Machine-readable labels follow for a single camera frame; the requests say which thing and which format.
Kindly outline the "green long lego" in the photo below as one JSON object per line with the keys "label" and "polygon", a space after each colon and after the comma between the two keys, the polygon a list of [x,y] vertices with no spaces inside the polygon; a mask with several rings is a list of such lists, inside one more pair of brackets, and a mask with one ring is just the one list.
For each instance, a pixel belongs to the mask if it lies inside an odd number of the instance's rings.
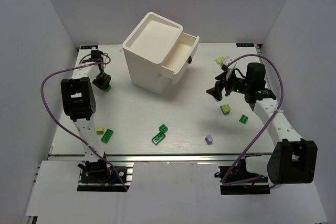
{"label": "green long lego", "polygon": [[113,133],[114,133],[113,130],[111,130],[111,129],[107,129],[107,130],[105,131],[104,135],[102,136],[101,141],[102,141],[103,143],[106,143],[106,144],[107,144],[107,143],[110,141],[110,139],[111,139]]}

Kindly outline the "green yellow lego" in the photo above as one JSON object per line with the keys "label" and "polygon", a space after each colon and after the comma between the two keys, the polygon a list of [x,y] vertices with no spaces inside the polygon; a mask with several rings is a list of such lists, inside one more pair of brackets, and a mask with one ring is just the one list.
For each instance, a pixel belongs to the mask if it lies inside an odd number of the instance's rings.
{"label": "green yellow lego", "polygon": [[230,114],[231,112],[231,107],[229,106],[229,104],[221,105],[220,109],[224,115]]}

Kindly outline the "pale yellow sloped lego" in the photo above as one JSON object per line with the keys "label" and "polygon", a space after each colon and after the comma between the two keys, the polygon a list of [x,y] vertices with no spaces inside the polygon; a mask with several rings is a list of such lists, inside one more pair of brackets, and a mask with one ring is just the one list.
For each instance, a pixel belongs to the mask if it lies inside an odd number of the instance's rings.
{"label": "pale yellow sloped lego", "polygon": [[96,127],[96,133],[98,134],[98,135],[102,135],[102,134],[104,134],[104,132],[105,132],[105,130],[104,130],[104,128],[103,127]]}

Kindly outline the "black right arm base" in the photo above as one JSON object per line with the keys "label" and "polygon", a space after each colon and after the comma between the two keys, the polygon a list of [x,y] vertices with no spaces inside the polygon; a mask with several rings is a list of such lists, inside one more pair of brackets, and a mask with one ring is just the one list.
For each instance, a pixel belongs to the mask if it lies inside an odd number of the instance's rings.
{"label": "black right arm base", "polygon": [[221,195],[270,194],[267,177],[258,177],[257,174],[249,173],[244,168],[238,168],[237,166],[225,180],[225,183],[230,183],[230,185],[224,186],[222,184],[222,179],[228,170],[229,166],[219,166],[218,171],[214,174],[214,177],[219,179]]}

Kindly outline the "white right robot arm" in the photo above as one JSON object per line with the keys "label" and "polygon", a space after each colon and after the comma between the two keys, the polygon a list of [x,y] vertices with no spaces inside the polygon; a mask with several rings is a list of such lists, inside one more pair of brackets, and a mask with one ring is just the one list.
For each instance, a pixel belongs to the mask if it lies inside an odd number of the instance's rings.
{"label": "white right robot arm", "polygon": [[308,184],[314,179],[317,145],[305,140],[289,123],[274,93],[266,88],[266,69],[262,63],[249,63],[245,76],[236,76],[235,66],[221,65],[223,73],[217,76],[215,86],[207,93],[217,100],[222,92],[244,95],[251,110],[263,122],[275,148],[270,155],[244,156],[234,169],[243,174],[267,177],[274,185]]}

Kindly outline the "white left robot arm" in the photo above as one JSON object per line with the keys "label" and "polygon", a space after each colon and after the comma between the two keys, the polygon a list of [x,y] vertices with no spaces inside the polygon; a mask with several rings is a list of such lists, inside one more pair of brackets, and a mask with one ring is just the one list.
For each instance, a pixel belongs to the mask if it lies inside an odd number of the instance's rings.
{"label": "white left robot arm", "polygon": [[104,156],[104,150],[96,134],[94,114],[97,109],[93,86],[109,91],[111,76],[104,71],[104,57],[107,54],[95,49],[84,56],[69,79],[61,81],[61,96],[64,112],[73,121],[82,145],[85,161],[97,162]]}

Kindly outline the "green long lego brick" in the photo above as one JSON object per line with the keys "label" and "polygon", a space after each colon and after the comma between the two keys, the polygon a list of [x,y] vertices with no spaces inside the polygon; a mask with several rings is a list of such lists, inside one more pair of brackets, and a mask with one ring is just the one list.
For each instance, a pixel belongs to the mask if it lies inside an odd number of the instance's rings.
{"label": "green long lego brick", "polygon": [[155,135],[151,141],[154,145],[158,145],[162,140],[164,140],[166,135],[163,132],[158,132],[157,135]]}

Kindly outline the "green square studded lego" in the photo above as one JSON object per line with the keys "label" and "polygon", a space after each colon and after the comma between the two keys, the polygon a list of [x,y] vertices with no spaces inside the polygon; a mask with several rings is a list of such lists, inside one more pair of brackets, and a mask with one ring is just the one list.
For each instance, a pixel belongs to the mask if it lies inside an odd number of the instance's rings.
{"label": "green square studded lego", "polygon": [[165,125],[165,124],[162,124],[159,126],[159,131],[162,132],[162,133],[165,133],[168,131],[168,127]]}

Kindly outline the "white top drawer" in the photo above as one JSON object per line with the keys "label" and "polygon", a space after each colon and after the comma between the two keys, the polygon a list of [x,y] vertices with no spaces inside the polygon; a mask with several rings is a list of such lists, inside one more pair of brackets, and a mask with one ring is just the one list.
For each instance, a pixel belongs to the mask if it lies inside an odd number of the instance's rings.
{"label": "white top drawer", "polygon": [[164,59],[161,65],[160,75],[171,79],[173,84],[178,83],[186,68],[193,60],[199,40],[199,36],[182,33],[173,49]]}

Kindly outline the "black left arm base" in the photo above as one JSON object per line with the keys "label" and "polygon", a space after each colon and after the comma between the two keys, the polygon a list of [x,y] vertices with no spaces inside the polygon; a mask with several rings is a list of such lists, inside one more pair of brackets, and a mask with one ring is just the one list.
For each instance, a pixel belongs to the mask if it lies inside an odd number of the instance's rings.
{"label": "black left arm base", "polygon": [[77,191],[79,192],[126,192],[131,183],[131,169],[126,166],[116,166],[116,171],[108,164],[79,163],[80,174]]}

